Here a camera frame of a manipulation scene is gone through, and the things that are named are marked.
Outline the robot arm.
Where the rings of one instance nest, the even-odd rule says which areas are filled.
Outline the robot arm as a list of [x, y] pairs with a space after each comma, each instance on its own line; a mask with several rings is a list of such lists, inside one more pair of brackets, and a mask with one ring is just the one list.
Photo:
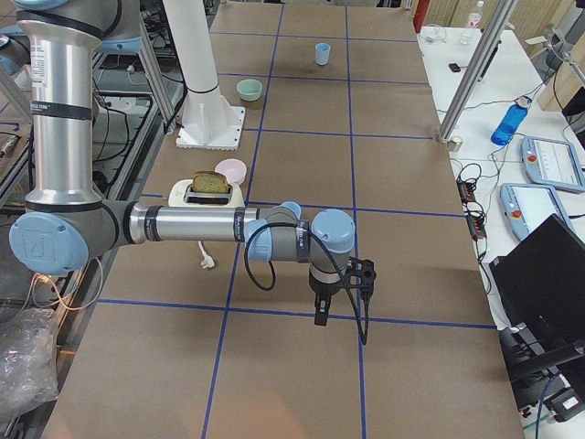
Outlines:
[[356, 227], [338, 209], [301, 220], [285, 202], [272, 209], [146, 207], [110, 201], [92, 182], [92, 55], [105, 43], [137, 38], [135, 1], [20, 1], [17, 22], [30, 43], [36, 184], [9, 232], [28, 269], [60, 275], [104, 253], [146, 241], [236, 241], [246, 260], [310, 266], [314, 322], [326, 323], [332, 297], [350, 290]]

